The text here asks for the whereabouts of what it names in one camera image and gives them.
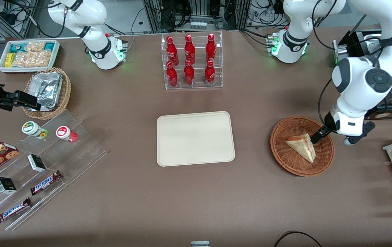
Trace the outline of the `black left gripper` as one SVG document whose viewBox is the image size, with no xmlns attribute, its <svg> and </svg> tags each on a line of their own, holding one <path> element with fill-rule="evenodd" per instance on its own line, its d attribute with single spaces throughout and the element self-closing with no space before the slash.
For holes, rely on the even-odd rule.
<svg viewBox="0 0 392 247">
<path fill-rule="evenodd" d="M 324 139 L 332 132 L 335 132 L 335 123 L 332 114 L 329 111 L 324 118 L 323 126 L 311 136 L 310 140 L 312 144 L 317 144 L 321 139 Z"/>
</svg>

